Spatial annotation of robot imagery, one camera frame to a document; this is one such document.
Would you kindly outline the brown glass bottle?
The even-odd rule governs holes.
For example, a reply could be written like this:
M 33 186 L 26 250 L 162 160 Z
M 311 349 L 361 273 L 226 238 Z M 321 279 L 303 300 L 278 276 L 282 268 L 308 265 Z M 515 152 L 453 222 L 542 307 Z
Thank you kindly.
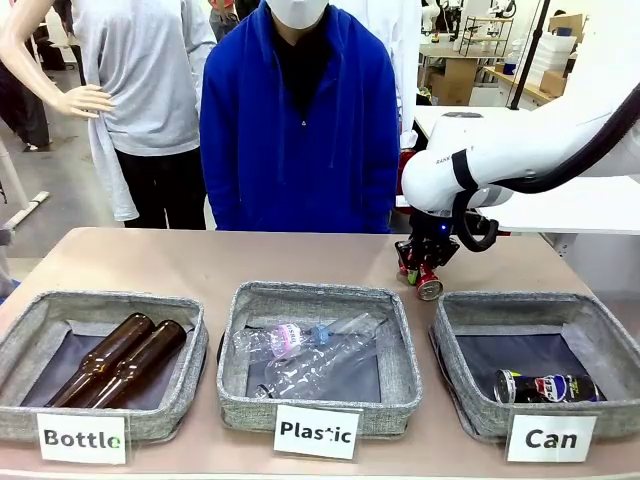
M 46 407 L 73 407 L 79 400 L 103 385 L 117 364 L 135 350 L 154 331 L 153 321 L 145 314 L 129 315 L 108 336 L 89 351 L 77 370 L 45 404 Z
M 121 408 L 141 394 L 186 342 L 184 328 L 174 320 L 155 330 L 121 360 L 104 387 L 86 404 L 90 409 Z

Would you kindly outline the grey basket labelled Bottle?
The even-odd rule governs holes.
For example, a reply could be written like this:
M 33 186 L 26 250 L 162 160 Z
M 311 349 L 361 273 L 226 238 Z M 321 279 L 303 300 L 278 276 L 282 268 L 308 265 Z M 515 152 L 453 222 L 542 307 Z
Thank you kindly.
M 0 329 L 0 441 L 39 441 L 37 416 L 46 409 L 27 399 L 68 334 L 104 337 L 134 312 L 176 321 L 186 331 L 186 342 L 171 362 L 171 374 L 156 385 L 156 407 L 103 414 L 124 417 L 135 442 L 171 438 L 193 403 L 206 364 L 209 335 L 203 305 L 149 293 L 53 290 L 38 294 Z

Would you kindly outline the black tripod pole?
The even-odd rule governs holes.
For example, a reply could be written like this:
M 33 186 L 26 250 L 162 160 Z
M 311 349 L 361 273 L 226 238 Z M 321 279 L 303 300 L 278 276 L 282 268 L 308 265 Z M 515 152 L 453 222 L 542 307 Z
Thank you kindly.
M 512 111 L 517 111 L 519 109 L 519 102 L 527 83 L 527 77 L 533 63 L 539 40 L 543 34 L 543 27 L 550 3 L 551 0 L 539 0 L 538 2 L 536 15 L 534 16 L 535 23 L 533 24 L 533 30 L 529 35 L 528 47 L 526 47 L 524 50 L 524 63 L 519 69 L 519 80 L 517 81 L 515 92 L 510 95 L 511 102 L 508 104 L 508 108 Z

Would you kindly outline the large cardboard box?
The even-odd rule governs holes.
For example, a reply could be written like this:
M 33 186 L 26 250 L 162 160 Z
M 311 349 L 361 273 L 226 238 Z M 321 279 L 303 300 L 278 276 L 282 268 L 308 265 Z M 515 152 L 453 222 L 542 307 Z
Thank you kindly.
M 448 58 L 443 68 L 432 69 L 427 80 L 439 106 L 468 106 L 477 74 L 475 58 Z

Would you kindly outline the grey basket labelled Plastic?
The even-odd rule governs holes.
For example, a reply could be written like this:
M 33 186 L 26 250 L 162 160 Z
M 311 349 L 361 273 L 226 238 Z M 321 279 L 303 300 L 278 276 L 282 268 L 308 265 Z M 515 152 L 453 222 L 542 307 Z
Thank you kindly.
M 250 365 L 234 352 L 232 336 L 246 327 L 295 323 L 308 330 L 368 313 L 383 320 L 367 356 L 318 400 L 258 399 L 256 386 L 269 362 Z M 234 294 L 218 354 L 217 389 L 223 424 L 272 432 L 279 405 L 358 411 L 358 436 L 396 438 L 422 399 L 422 383 L 404 306 L 383 288 L 252 281 Z

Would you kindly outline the white table leg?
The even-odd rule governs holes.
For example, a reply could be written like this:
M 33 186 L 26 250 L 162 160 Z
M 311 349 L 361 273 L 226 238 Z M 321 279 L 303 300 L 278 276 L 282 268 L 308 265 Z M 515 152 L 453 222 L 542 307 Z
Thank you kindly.
M 26 195 L 22 182 L 19 179 L 11 156 L 0 136 L 0 163 L 6 170 L 8 180 L 13 186 L 20 205 L 20 209 L 4 224 L 6 229 L 14 230 L 22 221 L 41 206 L 49 197 L 48 191 L 40 191 L 32 199 Z

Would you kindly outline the stack of white foam boxes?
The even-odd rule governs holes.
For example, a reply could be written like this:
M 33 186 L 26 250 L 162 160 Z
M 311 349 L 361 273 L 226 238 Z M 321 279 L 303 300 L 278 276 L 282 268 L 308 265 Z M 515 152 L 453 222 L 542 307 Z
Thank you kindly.
M 548 70 L 562 71 L 576 46 L 575 36 L 557 36 L 545 32 L 538 41 L 527 75 L 527 82 L 539 86 Z

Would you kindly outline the white face mask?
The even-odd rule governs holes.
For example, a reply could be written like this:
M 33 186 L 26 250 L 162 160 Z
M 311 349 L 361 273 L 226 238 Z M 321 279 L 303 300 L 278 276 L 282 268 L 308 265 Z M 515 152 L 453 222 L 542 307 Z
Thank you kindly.
M 282 24 L 303 30 L 323 16 L 328 0 L 266 0 L 266 3 Z

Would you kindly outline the plastic bottle pink label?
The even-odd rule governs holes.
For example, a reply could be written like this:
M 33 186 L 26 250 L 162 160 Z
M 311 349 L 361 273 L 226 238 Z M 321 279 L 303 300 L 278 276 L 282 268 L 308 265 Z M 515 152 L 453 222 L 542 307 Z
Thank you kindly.
M 329 343 L 331 333 L 325 326 L 308 330 L 295 323 L 272 328 L 246 327 L 232 336 L 234 352 L 243 355 L 250 365 L 290 358 L 305 349 Z

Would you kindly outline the person in blue hoodie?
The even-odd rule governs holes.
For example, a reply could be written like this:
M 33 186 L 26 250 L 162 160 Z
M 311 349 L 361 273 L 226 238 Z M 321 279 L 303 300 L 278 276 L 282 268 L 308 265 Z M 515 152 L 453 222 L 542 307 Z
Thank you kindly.
M 388 232 L 400 159 L 393 66 L 329 1 L 296 30 L 261 0 L 211 51 L 200 134 L 218 229 Z

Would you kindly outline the grey basket labelled Can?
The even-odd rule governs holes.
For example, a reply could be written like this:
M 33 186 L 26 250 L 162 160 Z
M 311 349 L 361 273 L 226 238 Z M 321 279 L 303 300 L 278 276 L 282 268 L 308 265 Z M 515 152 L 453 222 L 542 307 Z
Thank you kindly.
M 596 438 L 640 434 L 640 343 L 598 299 L 559 292 L 455 292 L 437 304 L 431 343 L 463 429 L 507 439 L 514 415 L 596 416 Z M 501 404 L 498 370 L 588 375 L 600 402 Z

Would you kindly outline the mannequin in grey shirt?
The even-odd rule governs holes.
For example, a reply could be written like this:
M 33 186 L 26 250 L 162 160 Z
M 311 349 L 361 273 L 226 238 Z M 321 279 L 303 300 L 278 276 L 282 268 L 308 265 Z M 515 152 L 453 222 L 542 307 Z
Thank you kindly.
M 216 44 L 198 0 L 70 0 L 85 85 L 62 91 L 26 40 L 55 0 L 18 0 L 0 61 L 59 113 L 83 117 L 97 176 L 127 228 L 203 230 L 199 108 Z

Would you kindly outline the crushed red can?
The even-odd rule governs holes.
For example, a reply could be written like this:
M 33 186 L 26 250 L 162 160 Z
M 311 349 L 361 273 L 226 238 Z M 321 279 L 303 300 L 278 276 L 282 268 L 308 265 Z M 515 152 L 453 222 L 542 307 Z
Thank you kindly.
M 427 262 L 424 259 L 419 259 L 412 252 L 412 266 L 417 266 L 419 264 L 424 264 L 429 269 L 429 279 L 424 284 L 420 286 L 410 285 L 407 282 L 407 275 L 402 275 L 399 270 L 401 279 L 404 280 L 409 286 L 415 288 L 416 295 L 419 299 L 423 301 L 434 301 L 443 293 L 443 283 L 440 281 L 434 271 L 428 266 Z

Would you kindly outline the white Can label card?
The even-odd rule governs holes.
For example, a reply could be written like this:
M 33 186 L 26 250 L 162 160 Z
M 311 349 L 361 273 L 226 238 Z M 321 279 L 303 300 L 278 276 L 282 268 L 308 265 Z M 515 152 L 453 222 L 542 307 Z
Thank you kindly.
M 596 416 L 514 415 L 506 443 L 506 461 L 516 463 L 583 463 Z

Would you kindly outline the white Plastic label card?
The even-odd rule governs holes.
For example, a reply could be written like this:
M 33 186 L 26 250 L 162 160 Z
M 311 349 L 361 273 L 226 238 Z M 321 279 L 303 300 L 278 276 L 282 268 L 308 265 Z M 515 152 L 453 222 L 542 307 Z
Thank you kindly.
M 352 460 L 360 413 L 279 405 L 273 450 L 338 460 Z

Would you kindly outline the black Pepsi can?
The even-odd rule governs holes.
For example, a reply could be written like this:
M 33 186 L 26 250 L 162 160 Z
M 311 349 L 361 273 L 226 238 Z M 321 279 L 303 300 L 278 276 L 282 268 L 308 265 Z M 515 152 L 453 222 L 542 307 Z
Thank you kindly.
M 606 397 L 588 375 L 527 376 L 498 370 L 493 387 L 501 404 L 600 402 Z

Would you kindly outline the metal shelf rack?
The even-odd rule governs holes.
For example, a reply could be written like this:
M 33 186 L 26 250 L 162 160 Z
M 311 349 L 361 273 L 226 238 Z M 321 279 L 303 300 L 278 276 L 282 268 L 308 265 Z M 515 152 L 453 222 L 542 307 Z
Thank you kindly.
M 458 53 L 464 57 L 504 57 L 512 25 L 511 18 L 468 16 L 459 36 Z

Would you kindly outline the clear crushed plastic bottle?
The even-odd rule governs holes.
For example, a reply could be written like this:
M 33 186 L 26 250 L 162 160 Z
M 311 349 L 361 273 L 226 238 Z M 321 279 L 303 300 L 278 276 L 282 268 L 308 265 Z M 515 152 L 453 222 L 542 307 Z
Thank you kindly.
M 258 399 L 318 400 L 367 356 L 383 320 L 368 313 L 315 325 L 307 335 L 289 334 L 291 343 L 265 366 Z

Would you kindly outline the white Bottle label card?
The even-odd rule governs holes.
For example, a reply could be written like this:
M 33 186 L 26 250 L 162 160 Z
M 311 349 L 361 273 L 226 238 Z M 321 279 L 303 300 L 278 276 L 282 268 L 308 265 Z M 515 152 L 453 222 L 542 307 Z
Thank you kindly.
M 125 465 L 129 429 L 124 417 L 36 415 L 41 458 L 93 465 Z

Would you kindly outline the white background table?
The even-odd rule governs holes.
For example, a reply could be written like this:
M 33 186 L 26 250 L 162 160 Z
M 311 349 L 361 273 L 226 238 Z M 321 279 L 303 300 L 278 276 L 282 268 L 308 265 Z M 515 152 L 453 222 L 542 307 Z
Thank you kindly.
M 502 204 L 484 206 L 482 193 L 470 202 L 511 233 L 602 233 L 640 235 L 640 219 L 625 217 L 640 206 L 640 183 L 627 177 L 579 177 L 549 192 L 514 193 Z

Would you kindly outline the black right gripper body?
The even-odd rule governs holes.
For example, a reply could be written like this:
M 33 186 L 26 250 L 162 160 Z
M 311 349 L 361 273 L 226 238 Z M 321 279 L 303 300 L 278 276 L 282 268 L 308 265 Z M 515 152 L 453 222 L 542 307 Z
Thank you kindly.
M 460 245 L 451 238 L 453 222 L 451 218 L 427 213 L 412 213 L 409 216 L 412 252 L 424 259 L 430 268 L 446 265 Z

